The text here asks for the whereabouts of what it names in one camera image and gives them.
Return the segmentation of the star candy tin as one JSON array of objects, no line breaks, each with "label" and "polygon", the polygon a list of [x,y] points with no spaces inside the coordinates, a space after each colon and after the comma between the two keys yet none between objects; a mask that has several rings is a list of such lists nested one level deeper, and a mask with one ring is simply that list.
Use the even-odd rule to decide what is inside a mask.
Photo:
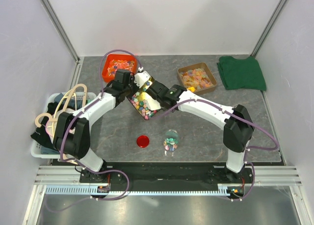
[{"label": "star candy tin", "polygon": [[151,119],[156,113],[161,110],[159,102],[154,100],[146,92],[154,81],[154,78],[149,78],[143,84],[143,86],[135,92],[134,95],[128,97],[129,102],[133,105],[133,107],[143,117],[144,120]]}]

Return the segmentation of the yellow plastic scoop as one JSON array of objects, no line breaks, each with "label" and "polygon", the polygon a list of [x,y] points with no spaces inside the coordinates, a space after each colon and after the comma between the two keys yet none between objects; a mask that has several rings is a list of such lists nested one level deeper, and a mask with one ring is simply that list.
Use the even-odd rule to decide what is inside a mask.
[{"label": "yellow plastic scoop", "polygon": [[187,89],[190,90],[190,91],[192,91],[192,92],[195,91],[195,88],[194,88],[194,87],[189,87],[189,88],[187,88]]}]

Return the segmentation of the orange candy box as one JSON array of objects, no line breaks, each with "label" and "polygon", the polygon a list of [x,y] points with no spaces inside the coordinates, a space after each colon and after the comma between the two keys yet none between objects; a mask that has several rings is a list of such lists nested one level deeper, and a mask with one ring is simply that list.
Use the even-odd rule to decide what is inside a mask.
[{"label": "orange candy box", "polygon": [[105,83],[112,81],[118,69],[129,70],[136,73],[137,60],[131,55],[109,54],[102,70],[102,78]]}]

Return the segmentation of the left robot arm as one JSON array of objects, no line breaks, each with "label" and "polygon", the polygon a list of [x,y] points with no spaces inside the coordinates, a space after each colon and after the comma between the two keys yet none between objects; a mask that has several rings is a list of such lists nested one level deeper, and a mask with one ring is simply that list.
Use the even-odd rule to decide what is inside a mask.
[{"label": "left robot arm", "polygon": [[137,77],[138,75],[131,71],[119,69],[114,80],[103,87],[89,104],[73,113],[65,112],[59,115],[53,146],[59,151],[61,161],[66,161],[63,157],[65,154],[70,160],[89,169],[96,182],[104,182],[107,179],[105,160],[90,147],[90,131],[104,114],[139,90],[135,82]]}]

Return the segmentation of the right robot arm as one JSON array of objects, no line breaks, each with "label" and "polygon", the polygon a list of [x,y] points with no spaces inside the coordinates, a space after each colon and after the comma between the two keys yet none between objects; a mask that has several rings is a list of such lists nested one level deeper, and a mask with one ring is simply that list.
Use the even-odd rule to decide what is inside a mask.
[{"label": "right robot arm", "polygon": [[245,150],[255,127],[248,110],[237,105],[235,108],[217,104],[202,98],[180,85],[167,88],[158,81],[152,82],[145,92],[152,98],[150,108],[167,111],[178,110],[200,117],[223,131],[223,144],[228,149],[225,178],[237,182],[242,177]]}]

